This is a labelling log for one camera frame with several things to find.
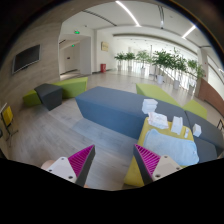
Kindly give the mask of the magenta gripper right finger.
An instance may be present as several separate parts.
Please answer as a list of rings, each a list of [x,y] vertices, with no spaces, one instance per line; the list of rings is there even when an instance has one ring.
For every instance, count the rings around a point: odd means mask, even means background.
[[[134,157],[145,185],[182,169],[168,155],[159,156],[137,144],[134,145]]]

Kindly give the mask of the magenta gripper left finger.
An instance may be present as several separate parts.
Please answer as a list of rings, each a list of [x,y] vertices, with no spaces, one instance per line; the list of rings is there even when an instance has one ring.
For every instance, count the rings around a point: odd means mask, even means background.
[[[91,145],[78,151],[69,158],[60,157],[47,168],[47,171],[83,187],[86,183],[94,157],[95,146]]]

